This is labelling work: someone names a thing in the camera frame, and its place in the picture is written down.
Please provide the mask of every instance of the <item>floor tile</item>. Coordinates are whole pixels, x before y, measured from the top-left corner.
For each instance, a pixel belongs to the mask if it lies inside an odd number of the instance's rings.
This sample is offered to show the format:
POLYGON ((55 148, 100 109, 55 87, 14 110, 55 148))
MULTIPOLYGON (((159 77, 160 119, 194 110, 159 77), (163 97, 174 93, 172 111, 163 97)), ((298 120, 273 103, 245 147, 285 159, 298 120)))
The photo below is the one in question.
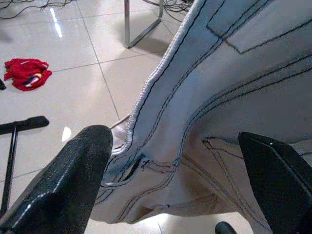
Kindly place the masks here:
MULTIPOLYGON (((131 38, 135 38, 157 17, 152 10, 131 14, 131 38)), ((124 14, 90 17, 85 19, 92 43, 100 62, 127 58, 135 55, 165 51, 173 36, 159 24, 131 49, 124 47, 124 14)))
MULTIPOLYGON (((40 171, 36 171, 33 173, 29 173, 27 175, 23 175, 17 178, 14 178, 12 180, 11 184, 11 193, 10 193, 10 203, 9 207, 11 207, 14 202, 18 199, 18 197, 21 195, 21 193, 25 190, 25 188, 28 186, 30 181, 39 173, 40 171)), ((0 183, 0 201, 2 201, 2 195, 3 195, 3 187, 4 182, 0 183)))
MULTIPOLYGON (((186 12, 169 12, 170 15, 175 17, 176 19, 183 21, 185 15, 187 14, 186 12)), ((162 17, 162 22, 165 24, 167 29, 175 35, 181 25, 181 22, 177 21, 176 19, 170 17, 166 11, 164 11, 163 17, 162 17)))
MULTIPOLYGON (((14 176, 47 165, 66 143, 64 137, 73 137, 89 125, 110 126, 118 120, 98 64, 54 72, 44 86, 29 92, 6 83, 7 89, 0 93, 5 99, 0 124, 39 115, 50 121, 47 127, 19 133, 14 176)), ((0 135, 0 181, 10 137, 0 135)))
POLYGON ((1 61, 34 58, 52 71, 96 63, 82 19, 0 26, 1 61))
POLYGON ((161 57, 162 54, 157 53, 101 63, 120 118, 132 111, 145 81, 161 57))
MULTIPOLYGON (((116 14, 124 12, 124 0, 79 0, 78 5, 84 17, 116 14)), ((130 0, 130 11, 141 11, 157 8, 143 0, 130 0)))
POLYGON ((136 224, 107 224, 89 219, 85 234, 161 234, 157 221, 145 219, 136 224))
MULTIPOLYGON (((59 0, 53 0, 50 2, 62 2, 59 0)), ((0 17, 8 18, 19 13, 23 8, 28 6, 42 6, 47 3, 47 0, 36 0, 33 2, 26 3, 15 3, 11 4, 8 8, 0 11, 0 17)), ((0 7, 6 6, 7 3, 0 4, 0 7)), ((47 22, 57 20, 67 20, 80 18, 80 12, 75 2, 62 7, 47 7, 45 9, 39 8, 28 8, 23 11, 20 15, 13 19, 0 19, 0 26, 7 25, 18 25, 35 22, 47 22)))
POLYGON ((253 234, 249 223, 239 213, 198 217, 179 217, 169 214, 155 216, 163 234, 214 234, 218 222, 231 224, 237 234, 253 234))

